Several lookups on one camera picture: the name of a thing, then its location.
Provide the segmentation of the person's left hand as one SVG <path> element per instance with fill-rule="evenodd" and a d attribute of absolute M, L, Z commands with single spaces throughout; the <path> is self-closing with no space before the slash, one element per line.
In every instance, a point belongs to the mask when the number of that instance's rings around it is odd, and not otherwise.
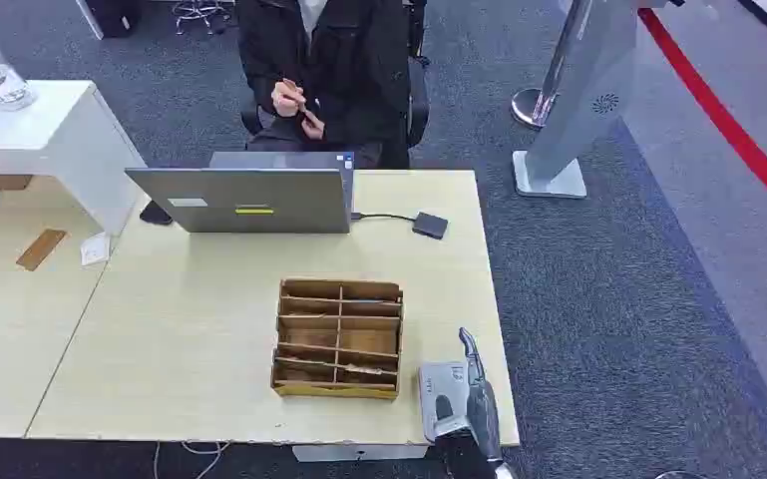
<path fill-rule="evenodd" d="M 325 124 L 308 109 L 303 110 L 302 114 L 301 128 L 305 136 L 312 141 L 321 141 L 324 138 Z"/>

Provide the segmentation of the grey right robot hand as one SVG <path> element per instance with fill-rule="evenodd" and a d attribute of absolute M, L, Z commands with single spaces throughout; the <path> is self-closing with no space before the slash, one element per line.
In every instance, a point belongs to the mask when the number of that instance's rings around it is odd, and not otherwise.
<path fill-rule="evenodd" d="M 433 426 L 436 439 L 452 437 L 468 431 L 488 464 L 497 469 L 503 462 L 500 439 L 498 406 L 493 386 L 489 381 L 476 339 L 465 327 L 459 328 L 466 360 L 467 394 L 465 409 L 445 418 L 438 418 Z"/>

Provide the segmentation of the person's right hand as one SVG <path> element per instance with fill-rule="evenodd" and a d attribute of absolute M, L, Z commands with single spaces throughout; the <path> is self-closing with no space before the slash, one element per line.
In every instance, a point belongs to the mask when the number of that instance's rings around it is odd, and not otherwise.
<path fill-rule="evenodd" d="M 282 79 L 275 83 L 271 99 L 274 110 L 280 117 L 303 115 L 302 111 L 306 109 L 303 89 L 289 79 Z"/>

